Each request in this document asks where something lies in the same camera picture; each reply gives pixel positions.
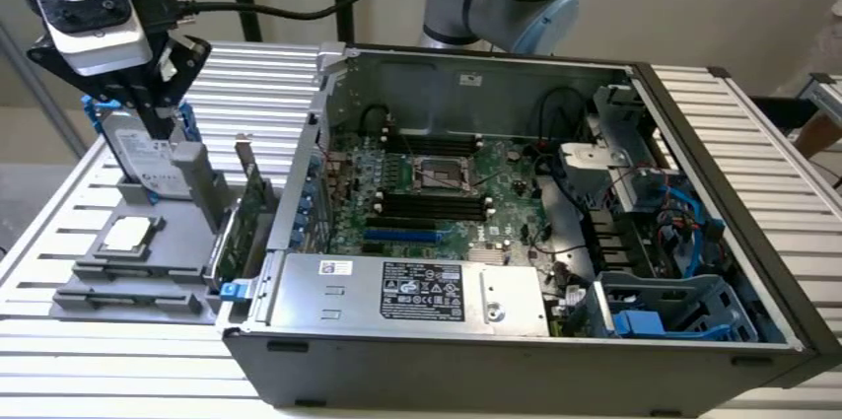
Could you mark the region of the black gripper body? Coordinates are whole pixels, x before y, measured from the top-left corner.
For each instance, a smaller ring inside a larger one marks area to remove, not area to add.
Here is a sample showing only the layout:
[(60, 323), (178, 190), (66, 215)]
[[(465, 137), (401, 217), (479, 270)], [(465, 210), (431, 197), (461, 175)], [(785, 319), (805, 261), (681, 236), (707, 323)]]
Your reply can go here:
[(34, 0), (46, 27), (30, 59), (84, 94), (132, 87), (139, 106), (176, 105), (211, 52), (176, 37), (182, 0)]

